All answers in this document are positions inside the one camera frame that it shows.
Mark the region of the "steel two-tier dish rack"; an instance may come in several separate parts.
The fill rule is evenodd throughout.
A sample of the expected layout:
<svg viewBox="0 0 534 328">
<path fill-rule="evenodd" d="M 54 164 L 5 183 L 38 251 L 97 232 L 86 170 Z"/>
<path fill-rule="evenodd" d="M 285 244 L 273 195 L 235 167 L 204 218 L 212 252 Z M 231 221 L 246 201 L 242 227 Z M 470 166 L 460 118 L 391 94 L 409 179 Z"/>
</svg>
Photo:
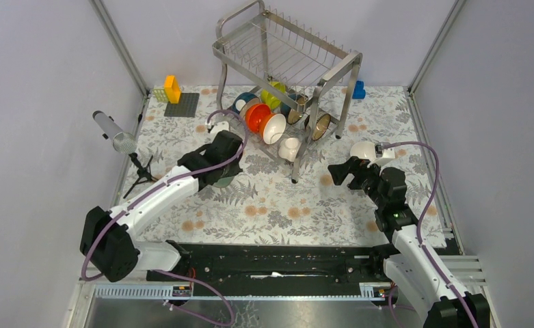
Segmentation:
<svg viewBox="0 0 534 328">
<path fill-rule="evenodd" d="M 259 142 L 258 147 L 277 163 L 291 166 L 291 181 L 297 183 L 300 169 L 323 141 L 330 135 L 340 139 L 352 92 L 362 63 L 358 51 L 346 51 L 327 37 L 300 25 L 291 17 L 266 7 L 263 1 L 248 1 L 221 17 L 215 28 L 213 54 L 221 61 L 222 73 L 216 103 L 223 109 L 222 97 L 228 71 L 234 70 L 250 80 L 252 93 L 268 90 L 282 103 L 302 113 L 294 125 L 288 125 L 284 138 L 296 137 L 302 144 L 293 162 L 278 156 L 279 145 Z M 286 93 L 269 84 L 279 81 Z M 308 100 L 299 106 L 289 94 L 303 94 Z M 329 113 L 332 122 L 318 141 L 309 140 L 320 111 Z"/>
</svg>

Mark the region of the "blue tan-inside bowl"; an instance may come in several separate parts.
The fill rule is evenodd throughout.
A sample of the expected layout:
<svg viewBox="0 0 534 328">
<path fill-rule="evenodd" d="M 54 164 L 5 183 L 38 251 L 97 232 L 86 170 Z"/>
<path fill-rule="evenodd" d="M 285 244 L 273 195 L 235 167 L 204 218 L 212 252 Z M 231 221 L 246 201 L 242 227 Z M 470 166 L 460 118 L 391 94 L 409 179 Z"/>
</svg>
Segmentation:
<svg viewBox="0 0 534 328">
<path fill-rule="evenodd" d="M 295 100 L 299 106 L 303 106 L 308 100 L 303 94 L 289 94 L 289 98 Z M 289 125 L 294 125 L 297 123 L 303 116 L 302 113 L 298 112 L 296 109 L 290 108 L 284 102 L 280 103 L 280 113 L 283 114 L 286 118 L 286 121 Z"/>
</svg>

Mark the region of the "small white cup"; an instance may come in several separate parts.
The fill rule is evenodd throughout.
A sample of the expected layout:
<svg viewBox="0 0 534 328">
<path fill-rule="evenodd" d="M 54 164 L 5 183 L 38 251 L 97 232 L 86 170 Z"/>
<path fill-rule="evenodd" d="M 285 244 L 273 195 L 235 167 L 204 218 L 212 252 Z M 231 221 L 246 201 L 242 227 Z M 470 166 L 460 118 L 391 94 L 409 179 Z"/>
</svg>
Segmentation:
<svg viewBox="0 0 534 328">
<path fill-rule="evenodd" d="M 288 162 L 296 159 L 302 142 L 298 138 L 290 137 L 282 140 L 278 148 L 278 156 Z"/>
</svg>

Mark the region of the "blue toy block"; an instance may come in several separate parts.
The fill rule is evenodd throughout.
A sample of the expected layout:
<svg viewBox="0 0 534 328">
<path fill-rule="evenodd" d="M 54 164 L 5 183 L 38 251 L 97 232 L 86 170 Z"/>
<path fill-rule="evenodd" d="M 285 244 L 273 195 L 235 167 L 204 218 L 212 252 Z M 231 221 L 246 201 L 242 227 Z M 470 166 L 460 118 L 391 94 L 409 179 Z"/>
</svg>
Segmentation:
<svg viewBox="0 0 534 328">
<path fill-rule="evenodd" d="M 354 85 L 352 98 L 356 100 L 362 100 L 366 97 L 366 90 L 364 88 L 364 81 L 357 80 Z"/>
</svg>

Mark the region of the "mint green floral bowl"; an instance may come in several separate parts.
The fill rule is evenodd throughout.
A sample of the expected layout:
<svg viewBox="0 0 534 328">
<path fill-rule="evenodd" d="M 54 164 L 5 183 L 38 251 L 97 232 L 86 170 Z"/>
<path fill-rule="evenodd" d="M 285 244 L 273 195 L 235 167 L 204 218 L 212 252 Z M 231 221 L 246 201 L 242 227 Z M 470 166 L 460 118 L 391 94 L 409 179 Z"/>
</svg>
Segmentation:
<svg viewBox="0 0 534 328">
<path fill-rule="evenodd" d="M 220 178 L 217 182 L 213 184 L 213 186 L 216 188 L 225 188 L 234 180 L 234 178 L 234 176 Z"/>
</svg>

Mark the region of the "light green toy block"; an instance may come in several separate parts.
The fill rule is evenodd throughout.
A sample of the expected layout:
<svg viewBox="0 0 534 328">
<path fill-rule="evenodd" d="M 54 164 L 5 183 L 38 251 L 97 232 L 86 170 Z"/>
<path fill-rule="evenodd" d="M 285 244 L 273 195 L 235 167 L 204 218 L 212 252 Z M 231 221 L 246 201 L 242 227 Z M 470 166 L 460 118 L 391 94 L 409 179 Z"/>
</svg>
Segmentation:
<svg viewBox="0 0 534 328">
<path fill-rule="evenodd" d="M 152 95 L 160 103 L 168 103 L 169 102 L 168 96 L 166 94 L 166 91 L 163 88 L 153 88 L 152 89 Z"/>
</svg>

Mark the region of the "white orange-rimmed bowl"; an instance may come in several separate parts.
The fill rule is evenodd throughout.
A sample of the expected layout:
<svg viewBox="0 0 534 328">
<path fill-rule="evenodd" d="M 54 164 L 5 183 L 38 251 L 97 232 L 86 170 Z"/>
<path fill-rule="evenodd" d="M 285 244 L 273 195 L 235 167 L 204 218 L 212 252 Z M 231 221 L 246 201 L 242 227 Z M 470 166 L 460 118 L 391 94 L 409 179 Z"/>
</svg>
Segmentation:
<svg viewBox="0 0 534 328">
<path fill-rule="evenodd" d="M 259 134 L 265 144 L 274 144 L 281 138 L 286 128 L 286 118 L 281 113 L 270 113 L 259 124 Z"/>
</svg>

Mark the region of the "yellow-green bowl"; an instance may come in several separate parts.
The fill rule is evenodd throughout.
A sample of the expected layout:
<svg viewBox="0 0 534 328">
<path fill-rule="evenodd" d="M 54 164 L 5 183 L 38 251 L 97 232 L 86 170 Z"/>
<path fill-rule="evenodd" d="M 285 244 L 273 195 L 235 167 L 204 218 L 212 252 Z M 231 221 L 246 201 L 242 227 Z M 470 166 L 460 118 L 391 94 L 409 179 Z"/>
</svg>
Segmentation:
<svg viewBox="0 0 534 328">
<path fill-rule="evenodd" d="M 270 81 L 269 84 L 276 88 L 278 91 L 282 92 L 283 94 L 286 93 L 286 86 L 283 83 L 279 81 Z M 276 98 L 272 93 L 265 89 L 261 91 L 261 100 L 263 103 L 268 105 L 272 111 L 277 109 L 281 104 L 281 100 Z"/>
</svg>

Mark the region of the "dark blue bowl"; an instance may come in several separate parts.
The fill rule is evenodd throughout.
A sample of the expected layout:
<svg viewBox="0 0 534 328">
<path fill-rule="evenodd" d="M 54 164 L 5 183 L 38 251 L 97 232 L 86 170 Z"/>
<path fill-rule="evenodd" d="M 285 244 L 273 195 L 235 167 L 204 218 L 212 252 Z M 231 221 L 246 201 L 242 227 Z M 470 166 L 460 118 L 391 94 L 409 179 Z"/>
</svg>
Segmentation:
<svg viewBox="0 0 534 328">
<path fill-rule="evenodd" d="M 257 105 L 260 98 L 251 92 L 243 92 L 235 98 L 231 109 L 243 117 L 246 111 L 253 105 Z"/>
</svg>

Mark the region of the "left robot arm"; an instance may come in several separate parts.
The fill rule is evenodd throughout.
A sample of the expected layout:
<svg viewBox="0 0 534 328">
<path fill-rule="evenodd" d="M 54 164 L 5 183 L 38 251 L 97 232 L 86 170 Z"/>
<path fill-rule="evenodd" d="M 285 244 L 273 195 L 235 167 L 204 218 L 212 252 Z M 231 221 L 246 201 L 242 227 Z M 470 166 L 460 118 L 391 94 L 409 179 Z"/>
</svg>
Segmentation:
<svg viewBox="0 0 534 328">
<path fill-rule="evenodd" d="M 133 271 L 162 270 L 171 280 L 185 278 L 189 263 L 167 241 L 142 242 L 137 236 L 169 207 L 203 188 L 241 173 L 245 141 L 230 131 L 218 132 L 211 143 L 184 154 L 162 179 L 129 201 L 104 210 L 97 206 L 85 218 L 80 252 L 85 256 L 82 278 L 89 281 L 88 264 L 97 277 L 118 282 Z"/>
</svg>

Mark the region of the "brown rimmed tan bowl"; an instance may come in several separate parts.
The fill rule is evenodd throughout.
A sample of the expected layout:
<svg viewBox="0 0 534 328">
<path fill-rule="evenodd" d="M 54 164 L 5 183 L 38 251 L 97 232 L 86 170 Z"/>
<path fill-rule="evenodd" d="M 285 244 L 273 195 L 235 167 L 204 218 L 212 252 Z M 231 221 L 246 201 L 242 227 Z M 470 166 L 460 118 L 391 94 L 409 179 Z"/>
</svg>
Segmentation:
<svg viewBox="0 0 534 328">
<path fill-rule="evenodd" d="M 309 140 L 320 140 L 329 129 L 331 122 L 332 116 L 327 112 L 320 111 L 315 118 L 315 128 L 309 132 Z"/>
</svg>

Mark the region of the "grey building baseplate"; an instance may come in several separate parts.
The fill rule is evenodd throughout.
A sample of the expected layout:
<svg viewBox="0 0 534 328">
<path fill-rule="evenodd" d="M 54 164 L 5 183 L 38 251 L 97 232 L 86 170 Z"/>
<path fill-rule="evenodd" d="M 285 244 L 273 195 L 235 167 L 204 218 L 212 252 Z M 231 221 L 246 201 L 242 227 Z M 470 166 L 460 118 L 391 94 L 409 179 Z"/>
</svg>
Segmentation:
<svg viewBox="0 0 534 328">
<path fill-rule="evenodd" d="M 167 104 L 164 116 L 167 118 L 194 118 L 196 116 L 199 98 L 199 93 L 182 93 L 178 103 Z"/>
</svg>

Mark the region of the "silver microphone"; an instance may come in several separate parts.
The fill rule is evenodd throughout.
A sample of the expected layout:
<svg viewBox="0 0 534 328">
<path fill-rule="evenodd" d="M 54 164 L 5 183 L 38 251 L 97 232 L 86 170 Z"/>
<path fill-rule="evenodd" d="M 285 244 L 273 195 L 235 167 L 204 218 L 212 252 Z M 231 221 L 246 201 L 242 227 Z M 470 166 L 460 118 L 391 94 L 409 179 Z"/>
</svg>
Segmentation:
<svg viewBox="0 0 534 328">
<path fill-rule="evenodd" d="M 110 116 L 102 111 L 95 111 L 92 114 L 92 118 L 103 131 L 105 139 L 111 140 L 116 152 L 131 154 L 136 151 L 137 141 L 135 136 L 121 129 Z"/>
</svg>

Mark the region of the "orange bowl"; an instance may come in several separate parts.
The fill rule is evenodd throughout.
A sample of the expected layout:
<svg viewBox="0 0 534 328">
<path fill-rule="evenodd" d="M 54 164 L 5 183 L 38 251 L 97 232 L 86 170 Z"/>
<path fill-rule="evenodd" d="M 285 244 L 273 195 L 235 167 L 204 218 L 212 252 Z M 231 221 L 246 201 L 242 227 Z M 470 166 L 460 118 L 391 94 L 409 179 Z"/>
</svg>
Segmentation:
<svg viewBox="0 0 534 328">
<path fill-rule="evenodd" d="M 253 133 L 259 132 L 259 126 L 264 117 L 271 114 L 271 109 L 264 103 L 252 105 L 245 113 L 245 123 Z"/>
</svg>

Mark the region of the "large white bowl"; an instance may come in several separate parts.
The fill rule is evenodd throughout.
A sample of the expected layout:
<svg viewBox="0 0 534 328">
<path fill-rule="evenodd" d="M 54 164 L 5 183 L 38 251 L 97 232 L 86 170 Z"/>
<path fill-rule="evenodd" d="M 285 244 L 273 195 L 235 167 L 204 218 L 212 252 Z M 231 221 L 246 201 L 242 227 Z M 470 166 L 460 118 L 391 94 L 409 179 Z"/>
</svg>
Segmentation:
<svg viewBox="0 0 534 328">
<path fill-rule="evenodd" d="M 359 159 L 368 160 L 370 162 L 373 162 L 377 159 L 375 144 L 370 141 L 359 141 L 355 143 L 351 147 L 349 155 L 355 156 Z"/>
</svg>

